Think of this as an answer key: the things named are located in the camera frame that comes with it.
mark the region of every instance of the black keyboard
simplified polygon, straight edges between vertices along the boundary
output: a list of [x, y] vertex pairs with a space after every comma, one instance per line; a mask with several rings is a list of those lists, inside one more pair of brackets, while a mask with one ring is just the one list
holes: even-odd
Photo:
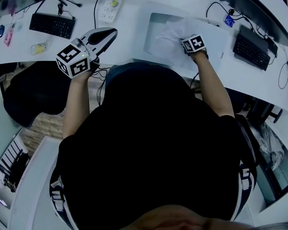
[[262, 70], [267, 70], [270, 57], [246, 37], [238, 34], [233, 52], [252, 62]]
[[75, 20], [34, 13], [29, 29], [70, 39], [74, 25]]

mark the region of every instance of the electrical outlet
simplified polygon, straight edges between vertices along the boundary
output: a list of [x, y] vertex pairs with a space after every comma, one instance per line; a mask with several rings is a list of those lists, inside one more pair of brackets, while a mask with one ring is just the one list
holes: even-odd
[[105, 23], [112, 23], [117, 16], [123, 0], [117, 0], [117, 6], [111, 5], [112, 0], [106, 0], [103, 7], [99, 10], [99, 19]]

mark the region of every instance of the tabletop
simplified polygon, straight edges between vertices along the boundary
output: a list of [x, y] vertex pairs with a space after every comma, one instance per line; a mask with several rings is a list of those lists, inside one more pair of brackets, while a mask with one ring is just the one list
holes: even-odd
[[[76, 24], [72, 33], [71, 39], [82, 36], [85, 32], [94, 28], [94, 5], [96, 0], [73, 0], [83, 3], [83, 7], [78, 8], [68, 3], [65, 10], [68, 10], [76, 17]], [[218, 0], [124, 0], [123, 5], [114, 21], [114, 23], [104, 23], [97, 20], [97, 27], [114, 27], [118, 30], [118, 37], [112, 43], [110, 48], [100, 55], [100, 62], [108, 65], [119, 65], [131, 62], [131, 47], [136, 32], [137, 19], [141, 16], [138, 11], [146, 2], [159, 2], [165, 5], [179, 8], [189, 13], [190, 16], [205, 20], [206, 10], [208, 6]], [[260, 0], [283, 24], [288, 31], [288, 7], [283, 0]], [[104, 4], [104, 0], [99, 0], [97, 4], [96, 17], [98, 16], [98, 8]], [[58, 1], [46, 0], [40, 7], [40, 13], [56, 15]], [[69, 41], [57, 36], [48, 35], [36, 31], [29, 30], [29, 24], [32, 14], [36, 11], [39, 4], [32, 5], [26, 13], [23, 11], [16, 14], [14, 17], [10, 15], [3, 16], [0, 24], [8, 24], [11, 22], [20, 22], [23, 28], [14, 33], [11, 44], [7, 47], [3, 43], [3, 38], [0, 38], [0, 63], [8, 62], [25, 62], [25, 61], [50, 61], [55, 60], [55, 55], [60, 52]], [[229, 9], [226, 2], [222, 5]], [[226, 14], [223, 9], [214, 5], [208, 13], [208, 21], [220, 25], [221, 28], [229, 32], [228, 45], [218, 69], [218, 76], [224, 86], [253, 97], [265, 100], [285, 110], [288, 110], [288, 84], [281, 90], [278, 86], [278, 77], [281, 67], [288, 60], [288, 47], [278, 46], [277, 58], [268, 66], [267, 71], [259, 70], [247, 63], [234, 58], [232, 52], [235, 37], [239, 32], [241, 24], [250, 27], [244, 21], [239, 20], [232, 28], [224, 24], [223, 20]], [[49, 41], [49, 49], [41, 54], [30, 55], [30, 47], [37, 43]], [[197, 72], [197, 67], [194, 66], [194, 75]], [[189, 74], [188, 78], [193, 78], [193, 74]], [[284, 86], [288, 78], [288, 69], [284, 69], [280, 74], [280, 85]]]

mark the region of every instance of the hand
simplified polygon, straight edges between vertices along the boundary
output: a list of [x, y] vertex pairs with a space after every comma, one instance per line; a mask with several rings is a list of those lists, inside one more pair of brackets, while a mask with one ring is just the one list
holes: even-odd
[[93, 74], [93, 72], [91, 70], [86, 71], [86, 72], [80, 74], [79, 76], [73, 78], [72, 81], [76, 82], [76, 83], [86, 83], [92, 74]]
[[197, 51], [195, 53], [190, 53], [190, 57], [196, 62], [202, 57], [206, 58], [206, 55], [203, 51]]

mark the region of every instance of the black chair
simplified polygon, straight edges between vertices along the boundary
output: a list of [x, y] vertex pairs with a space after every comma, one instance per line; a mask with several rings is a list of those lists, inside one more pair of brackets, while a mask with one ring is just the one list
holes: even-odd
[[30, 127], [41, 112], [57, 115], [64, 110], [70, 82], [55, 61], [36, 62], [12, 78], [4, 108], [18, 124]]
[[7, 63], [7, 64], [0, 64], [0, 89], [2, 96], [4, 96], [4, 87], [3, 87], [3, 81], [6, 79], [6, 74], [10, 72], [14, 72], [18, 63]]

